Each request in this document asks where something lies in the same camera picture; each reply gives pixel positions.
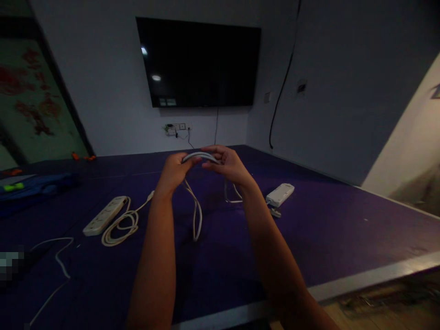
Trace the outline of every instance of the electrical wire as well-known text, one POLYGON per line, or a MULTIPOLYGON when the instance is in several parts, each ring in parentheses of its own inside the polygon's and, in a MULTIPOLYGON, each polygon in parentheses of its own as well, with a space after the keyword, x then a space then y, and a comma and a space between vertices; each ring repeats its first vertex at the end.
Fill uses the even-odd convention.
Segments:
POLYGON ((52 297, 53 297, 53 296, 54 296, 59 290, 61 290, 61 288, 62 288, 64 285, 66 285, 67 282, 70 280, 70 275, 69 275, 69 273, 67 272, 67 270, 66 270, 66 268, 65 268, 65 266, 64 266, 64 264, 63 264, 63 262, 62 262, 62 261, 60 260, 60 258, 58 257, 58 255, 59 255, 62 251, 64 251, 64 249, 66 249, 69 245, 71 245, 71 244, 73 243, 73 237, 60 237, 60 238, 53 238, 53 239, 50 239, 50 240, 47 240, 47 241, 43 241, 43 242, 38 243, 37 245, 35 245, 35 246, 34 246, 33 248, 31 248, 31 250, 30 250, 30 251, 33 251, 37 246, 39 246, 39 245, 41 245, 41 244, 44 244, 44 243, 47 243, 47 242, 60 241, 60 240, 66 240, 66 239, 70 240, 70 242, 69 242, 67 245, 65 245, 61 250, 59 250, 59 251, 56 253, 56 255, 55 255, 55 260, 56 260, 57 263, 61 266, 61 269, 62 269, 62 271, 63 271, 63 274, 64 274, 64 276, 67 278, 67 280, 66 280, 63 284, 61 284, 58 288, 56 288, 55 291, 52 292, 52 294, 49 296, 49 298, 46 299, 46 301, 44 302, 44 304, 40 307, 40 309, 38 310, 38 312, 37 312, 37 313, 35 314, 35 316, 33 317, 32 321, 29 322, 29 327, 31 327, 31 326, 34 324, 35 320, 36 320, 37 317, 40 315, 40 313, 43 311, 43 309, 46 307, 46 305, 49 303, 49 301, 52 299, 52 297))
POLYGON ((188 129, 188 143, 189 145, 194 149, 193 145, 191 144, 191 142, 189 142, 189 139, 191 138, 191 134, 190 134, 190 129, 188 129))
POLYGON ((298 17, 299 17, 299 12, 300 12, 300 10, 301 10, 301 0, 298 1, 297 17, 296 17, 296 20, 295 20, 295 36, 294 36, 294 40, 293 40, 293 48, 292 48, 292 52, 290 53, 289 65, 287 66, 286 75, 284 76, 283 84, 281 85, 281 91, 280 91, 280 94, 278 94, 278 99, 276 100, 275 110, 274 110, 274 115, 272 116, 272 122, 271 122, 271 124, 270 124, 270 131, 269 131, 269 146, 270 146, 270 148, 271 148, 272 150, 273 150, 273 148, 274 148, 274 146, 272 145, 272 128, 274 127, 274 120, 275 120, 276 110, 277 110, 277 108, 278 108, 278 103, 279 103, 279 101, 280 101, 281 94, 283 93, 283 89, 284 89, 284 85, 285 85, 285 83, 286 83, 287 76, 289 75, 290 66, 292 65, 293 53, 295 52, 295 46, 296 46, 296 44, 297 44, 298 17))
POLYGON ((128 199, 128 203, 127 203, 127 209, 125 210, 125 212, 119 217, 117 218, 105 231, 104 234, 102 234, 101 237, 101 243, 104 246, 107 247, 113 247, 115 245, 121 244, 123 241, 125 241, 130 235, 133 235, 137 230, 138 230, 138 220, 139 220, 139 214, 138 211, 143 208, 145 205, 147 205, 147 203, 153 198, 154 195, 154 190, 148 195, 147 200, 145 201, 144 204, 142 204, 141 206, 139 206, 136 210, 130 210, 130 204, 132 202, 132 199, 130 197, 127 196, 128 199), (132 225, 127 226, 127 227, 121 227, 119 226, 119 224, 121 223, 122 220, 126 219, 126 218, 130 218, 130 220, 132 221, 132 225), (126 230, 128 229, 128 233, 118 237, 118 238, 112 238, 111 237, 111 232, 113 229, 119 229, 119 230, 126 230))
MULTIPOLYGON (((219 162, 217 159, 215 159, 213 155, 205 153, 205 152, 195 152, 193 154, 189 154, 189 155, 187 155, 182 160, 182 163, 185 163, 188 159, 190 159, 192 157, 206 158, 209 161, 212 161, 212 162, 214 162, 216 164, 222 165, 222 163, 219 162)), ((242 203, 243 202, 243 198, 241 197, 240 193, 238 192, 237 187, 235 186, 235 184, 232 184, 232 185, 234 186, 234 190, 235 190, 236 194, 239 196, 240 200, 235 200, 235 201, 229 200, 228 194, 227 194, 228 181, 225 180, 225 200, 226 200, 226 202, 228 202, 228 203, 242 203)), ((202 230, 202 219, 203 219, 202 208, 200 206, 199 201, 197 200, 197 197, 194 195, 193 190, 189 186, 188 181, 186 180, 186 178, 185 178, 185 180, 183 182, 183 186, 191 194, 192 198, 194 199, 194 214, 193 214, 193 217, 192 217, 192 239, 195 242, 197 242, 198 237, 200 236, 200 231, 202 230), (196 234, 196 213, 197 213, 197 209, 198 209, 199 222, 198 222, 198 229, 197 229, 197 234, 196 234)))
POLYGON ((219 124, 219 107, 217 106, 217 119, 215 120, 215 135, 214 135, 214 145, 216 145, 217 142, 217 127, 219 124))

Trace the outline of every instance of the green object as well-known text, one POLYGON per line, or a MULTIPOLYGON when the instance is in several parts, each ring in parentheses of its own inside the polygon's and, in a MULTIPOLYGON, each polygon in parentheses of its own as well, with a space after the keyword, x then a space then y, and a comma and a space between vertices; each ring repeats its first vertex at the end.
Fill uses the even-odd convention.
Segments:
POLYGON ((3 189, 7 193, 9 193, 9 192, 14 191, 14 190, 24 189, 24 184, 19 182, 19 183, 16 183, 15 185, 6 185, 6 186, 3 186, 3 189))

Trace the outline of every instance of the power strip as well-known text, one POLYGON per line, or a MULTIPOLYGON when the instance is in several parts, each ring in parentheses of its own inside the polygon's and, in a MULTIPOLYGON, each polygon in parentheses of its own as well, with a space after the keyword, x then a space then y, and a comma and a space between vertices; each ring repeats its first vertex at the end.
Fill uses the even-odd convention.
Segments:
POLYGON ((266 202, 267 204, 278 208, 290 195, 292 195, 294 190, 295 187, 290 183, 282 183, 278 186, 278 188, 266 196, 266 202))
POLYGON ((101 234, 107 225, 119 213, 127 202, 127 196, 118 196, 112 201, 82 230, 85 236, 96 236, 101 234))

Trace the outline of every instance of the wall-mounted tv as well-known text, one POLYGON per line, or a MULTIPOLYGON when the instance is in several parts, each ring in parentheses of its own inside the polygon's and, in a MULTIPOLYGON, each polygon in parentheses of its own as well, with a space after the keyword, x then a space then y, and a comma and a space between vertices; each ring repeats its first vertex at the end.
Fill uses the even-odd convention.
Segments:
POLYGON ((253 104, 260 28, 136 21, 153 107, 253 104))

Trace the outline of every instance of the black cable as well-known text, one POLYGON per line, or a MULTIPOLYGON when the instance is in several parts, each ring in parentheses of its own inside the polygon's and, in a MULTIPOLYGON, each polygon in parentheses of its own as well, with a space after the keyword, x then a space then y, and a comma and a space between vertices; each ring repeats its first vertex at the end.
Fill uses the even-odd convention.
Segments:
POLYGON ((275 120, 275 114, 276 114, 276 109, 278 108, 278 102, 280 101, 281 98, 281 94, 283 93, 283 89, 284 89, 284 85, 286 83, 286 79, 287 76, 289 75, 289 70, 290 70, 290 66, 292 64, 292 59, 293 59, 293 53, 295 52, 295 46, 297 44, 297 32, 298 32, 298 17, 299 17, 299 12, 301 10, 301 0, 298 1, 298 10, 297 10, 297 17, 295 20, 295 38, 293 40, 293 48, 292 48, 292 52, 290 54, 290 60, 289 60, 289 66, 287 67, 287 71, 286 71, 286 75, 284 76, 284 81, 283 84, 281 85, 281 91, 280 94, 278 95, 278 99, 276 100, 276 104, 275 104, 275 111, 274 111, 274 115, 272 117, 272 122, 270 124, 270 132, 269 132, 269 146, 271 149, 274 148, 274 146, 272 145, 272 128, 274 126, 274 120, 275 120))
POLYGON ((194 149, 193 145, 191 144, 191 142, 189 142, 189 139, 191 138, 191 134, 190 134, 190 129, 188 129, 188 143, 189 145, 194 149))
POLYGON ((189 142, 189 139, 190 139, 189 131, 190 131, 190 129, 188 129, 188 134, 187 134, 185 137, 181 137, 180 135, 176 135, 176 137, 179 137, 179 138, 181 138, 182 140, 186 140, 186 139, 188 138, 188 143, 189 143, 189 145, 194 149, 194 147, 193 147, 193 145, 191 144, 191 142, 189 142))
POLYGON ((217 126, 219 124, 219 107, 217 106, 217 120, 215 121, 215 135, 214 135, 214 145, 217 142, 217 126))

